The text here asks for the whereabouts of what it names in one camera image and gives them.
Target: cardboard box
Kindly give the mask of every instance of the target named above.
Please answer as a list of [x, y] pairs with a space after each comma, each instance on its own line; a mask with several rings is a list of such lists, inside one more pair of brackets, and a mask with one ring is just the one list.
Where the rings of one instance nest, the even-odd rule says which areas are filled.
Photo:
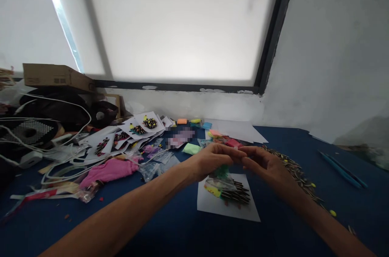
[[64, 86], [77, 93], [94, 93], [96, 86], [88, 76], [65, 65], [23, 64], [24, 84], [30, 87]]

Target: green item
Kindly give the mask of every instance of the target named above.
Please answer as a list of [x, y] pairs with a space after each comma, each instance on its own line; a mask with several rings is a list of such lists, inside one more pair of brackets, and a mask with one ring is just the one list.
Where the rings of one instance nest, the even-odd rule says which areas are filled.
[[219, 179], [226, 179], [228, 178], [229, 171], [227, 165], [221, 165], [219, 168], [217, 168], [213, 174], [219, 178]]
[[186, 144], [186, 146], [184, 147], [184, 149], [182, 151], [184, 153], [187, 153], [187, 154], [195, 155], [198, 152], [200, 152], [200, 150], [201, 150], [201, 147], [188, 143], [188, 144]]

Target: pile of sunflower seeds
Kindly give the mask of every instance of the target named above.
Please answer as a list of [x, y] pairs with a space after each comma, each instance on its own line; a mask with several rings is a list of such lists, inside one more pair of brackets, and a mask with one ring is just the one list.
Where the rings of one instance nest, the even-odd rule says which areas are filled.
[[[320, 205], [326, 212], [328, 212], [330, 215], [332, 215], [333, 217], [335, 217], [336, 215], [333, 215], [333, 211], [328, 211], [323, 205], [322, 205], [322, 202], [325, 202], [324, 200], [322, 200], [321, 198], [318, 198], [315, 194], [315, 187], [316, 185], [314, 183], [312, 183], [310, 180], [308, 180], [304, 175], [304, 172], [302, 172], [300, 169], [301, 169], [301, 166], [299, 164], [297, 164], [296, 162], [294, 162], [291, 158], [289, 158], [288, 156], [284, 155], [284, 154], [281, 154], [280, 152], [276, 151], [276, 150], [273, 150], [273, 149], [269, 149], [268, 147], [266, 147], [265, 145], [262, 146], [262, 148], [277, 156], [281, 161], [282, 161], [282, 164], [284, 164], [285, 168], [289, 171], [289, 173], [292, 175], [293, 179], [298, 183], [298, 185], [304, 190], [304, 192], [306, 194], [308, 194], [318, 205]], [[348, 226], [348, 231], [353, 234], [354, 236], [356, 236], [357, 234], [355, 233], [355, 230]]]

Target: white paper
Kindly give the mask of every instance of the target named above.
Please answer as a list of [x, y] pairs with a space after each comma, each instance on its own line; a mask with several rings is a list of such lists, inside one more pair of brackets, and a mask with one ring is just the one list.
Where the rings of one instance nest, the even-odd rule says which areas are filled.
[[136, 141], [137, 140], [133, 139], [133, 138], [127, 138], [127, 139], [124, 139], [124, 140], [120, 140], [120, 141], [118, 141], [118, 144], [115, 146], [115, 149], [117, 149], [117, 150], [120, 149], [125, 142], [128, 142], [128, 143], [132, 144], [132, 143], [134, 143]]
[[117, 126], [107, 126], [103, 128], [102, 130], [99, 130], [98, 132], [94, 133], [93, 135], [90, 135], [86, 137], [85, 139], [82, 139], [79, 144], [88, 144], [90, 146], [96, 146], [101, 139], [104, 139], [108, 134], [116, 133], [120, 130]]
[[[144, 124], [143, 124], [143, 120], [144, 120], [144, 117], [147, 116], [148, 119], [155, 119], [156, 122], [157, 122], [157, 126], [153, 129], [149, 129], [148, 127], [146, 127]], [[134, 115], [135, 119], [141, 123], [141, 127], [143, 127], [143, 129], [147, 132], [153, 132], [153, 133], [156, 133], [156, 132], [160, 132], [161, 130], [164, 130], [165, 127], [163, 125], [163, 123], [161, 122], [161, 120], [159, 119], [158, 116], [156, 116], [156, 114], [154, 113], [154, 111], [151, 111], [151, 112], [147, 112], [147, 113], [141, 113], [139, 115]]]
[[162, 123], [165, 124], [165, 130], [167, 130], [169, 127], [171, 127], [174, 123], [170, 120], [169, 117], [165, 115], [165, 117], [162, 118]]
[[136, 140], [140, 140], [140, 139], [144, 139], [144, 138], [149, 138], [153, 135], [155, 135], [155, 132], [147, 132], [146, 130], [146, 133], [143, 134], [143, 135], [137, 135], [136, 133], [133, 133], [131, 130], [130, 130], [130, 125], [133, 124], [133, 126], [137, 126], [137, 125], [140, 125], [139, 122], [134, 118], [134, 117], [131, 117], [129, 119], [127, 119], [126, 121], [123, 121], [123, 124], [122, 125], [119, 125], [118, 127], [126, 132], [130, 137], [132, 137], [133, 139], [136, 139]]
[[[249, 121], [225, 121], [219, 119], [205, 119], [205, 122], [212, 123], [212, 130], [237, 140], [246, 142], [267, 143], [268, 141], [252, 126]], [[205, 139], [209, 140], [208, 131], [205, 131]]]
[[109, 139], [108, 143], [105, 145], [104, 149], [101, 150], [102, 153], [110, 153], [112, 151], [112, 146], [115, 138], [115, 134], [109, 134], [106, 136]]
[[[235, 181], [241, 182], [243, 187], [250, 190], [245, 174], [231, 174], [231, 177]], [[248, 194], [250, 194], [250, 203], [248, 205], [241, 205], [241, 208], [239, 209], [238, 206], [233, 202], [226, 206], [224, 204], [224, 200], [217, 198], [208, 192], [204, 188], [205, 181], [206, 179], [199, 182], [199, 188], [197, 192], [197, 210], [210, 212], [217, 215], [224, 215], [227, 217], [246, 219], [249, 221], [261, 221], [258, 215], [258, 211], [256, 210], [254, 200], [252, 199], [251, 191], [248, 192]]]

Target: finger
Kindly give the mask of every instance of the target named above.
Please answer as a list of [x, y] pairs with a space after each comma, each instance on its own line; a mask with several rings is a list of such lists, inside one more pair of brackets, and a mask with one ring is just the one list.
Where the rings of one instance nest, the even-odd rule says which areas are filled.
[[264, 168], [267, 168], [267, 164], [274, 157], [273, 154], [265, 151], [263, 148], [250, 146], [250, 147], [241, 147], [239, 150], [245, 152], [248, 156], [251, 156], [254, 161]]
[[228, 155], [215, 155], [214, 158], [214, 163], [218, 167], [220, 167], [221, 165], [232, 166], [234, 164], [234, 161]]
[[261, 177], [266, 175], [266, 169], [262, 168], [257, 162], [251, 160], [250, 158], [242, 158], [242, 164]]
[[235, 150], [234, 148], [222, 144], [211, 144], [209, 145], [209, 147], [212, 148], [212, 152], [215, 154], [224, 154], [236, 159], [247, 157], [247, 154], [245, 152]]

